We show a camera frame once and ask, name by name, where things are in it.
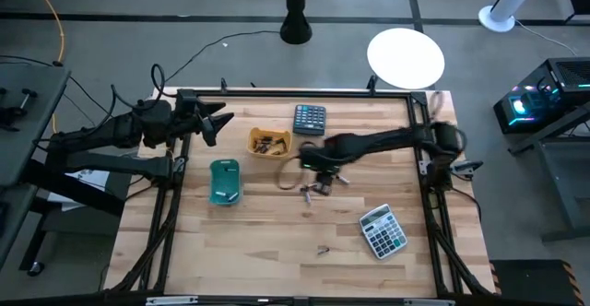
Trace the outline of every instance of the orange container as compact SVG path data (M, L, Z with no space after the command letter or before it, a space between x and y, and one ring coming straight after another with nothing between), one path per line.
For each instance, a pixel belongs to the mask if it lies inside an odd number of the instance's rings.
M272 136L273 138L283 138L285 140L285 145L287 150L280 155L272 155L271 151L267 151L266 153L254 153L256 149L256 144L254 142L255 139L260 139L263 136ZM253 128L250 130L250 135L248 136L248 144L246 145L246 149L250 154L263 159L283 159L285 158L289 152L291 151L291 143L292 143L292 136L291 132L289 131L271 131L271 130L261 130L258 127Z

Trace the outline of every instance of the green container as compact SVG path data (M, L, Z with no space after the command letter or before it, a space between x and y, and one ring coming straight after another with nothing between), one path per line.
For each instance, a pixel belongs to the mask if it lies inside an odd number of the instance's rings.
M218 159L209 166L211 169L211 195L209 202L214 205L237 204L242 198L240 164L235 159Z

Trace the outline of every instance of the calculator display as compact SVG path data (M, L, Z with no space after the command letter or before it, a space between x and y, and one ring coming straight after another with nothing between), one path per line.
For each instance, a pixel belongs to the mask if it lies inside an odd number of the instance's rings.
M372 222L374 222L375 220L379 219L380 217L382 217L383 215L389 213L389 209L387 207L378 210L374 213L371 213L370 216L367 216L366 218L363 218L360 221L360 224L362 224L363 226L366 226L368 224L371 224Z

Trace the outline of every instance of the black pole base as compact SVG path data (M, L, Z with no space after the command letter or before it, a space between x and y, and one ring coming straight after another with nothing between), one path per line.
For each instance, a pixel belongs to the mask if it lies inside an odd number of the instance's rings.
M280 27L280 38L288 44L303 44L312 38L312 27L303 12L289 12Z

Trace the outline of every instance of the round light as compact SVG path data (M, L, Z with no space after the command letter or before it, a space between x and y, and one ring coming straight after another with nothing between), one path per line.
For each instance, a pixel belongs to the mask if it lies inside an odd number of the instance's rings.
M444 71L441 48L413 29L387 29L377 34L369 43L367 58L375 75L403 89L427 88Z
M526 113L525 106L520 100L515 100L513 102L514 111L520 114Z

